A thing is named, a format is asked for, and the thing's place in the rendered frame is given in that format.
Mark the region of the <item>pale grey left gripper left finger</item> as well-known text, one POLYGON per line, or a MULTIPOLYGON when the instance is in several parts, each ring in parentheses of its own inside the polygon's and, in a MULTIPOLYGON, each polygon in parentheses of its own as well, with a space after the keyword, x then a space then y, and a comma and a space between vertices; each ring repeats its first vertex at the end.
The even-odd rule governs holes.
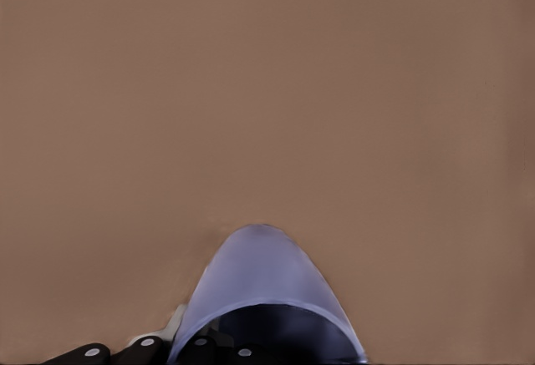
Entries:
POLYGON ((133 338, 113 355, 113 365, 166 365, 186 308, 186 304, 180 304, 163 329, 133 338))

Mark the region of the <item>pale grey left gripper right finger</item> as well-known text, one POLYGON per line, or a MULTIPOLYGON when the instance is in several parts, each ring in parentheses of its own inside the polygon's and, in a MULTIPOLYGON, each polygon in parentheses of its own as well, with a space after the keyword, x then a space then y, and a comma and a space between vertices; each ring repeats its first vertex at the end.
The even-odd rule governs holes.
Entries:
POLYGON ((181 350, 181 365, 274 365, 274 356, 261 346, 223 347, 208 336, 192 338, 181 350))

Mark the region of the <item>light blue cup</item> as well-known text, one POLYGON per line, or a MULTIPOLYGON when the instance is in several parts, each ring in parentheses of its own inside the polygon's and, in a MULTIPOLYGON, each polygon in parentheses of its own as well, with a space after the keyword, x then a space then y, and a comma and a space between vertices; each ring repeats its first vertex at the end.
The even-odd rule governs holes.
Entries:
POLYGON ((191 295, 168 361, 178 362, 186 344, 212 322, 235 346, 257 344, 283 362, 368 362, 319 269, 273 226, 245 226, 221 245, 191 295))

